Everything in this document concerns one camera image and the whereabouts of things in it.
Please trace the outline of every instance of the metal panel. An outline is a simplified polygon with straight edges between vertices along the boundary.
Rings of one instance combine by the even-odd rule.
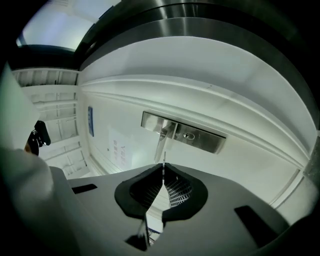
[[[172,138],[189,146],[217,154],[222,148],[226,137],[210,133],[187,124],[176,122],[158,115],[143,112],[141,126],[149,131],[160,134],[156,150],[155,162],[162,153],[166,138]]]

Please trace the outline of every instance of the white ceiling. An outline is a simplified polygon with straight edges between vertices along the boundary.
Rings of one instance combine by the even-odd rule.
[[[120,0],[51,0],[22,31],[27,45],[48,45],[75,50],[100,16]],[[20,39],[17,45],[24,44]]]

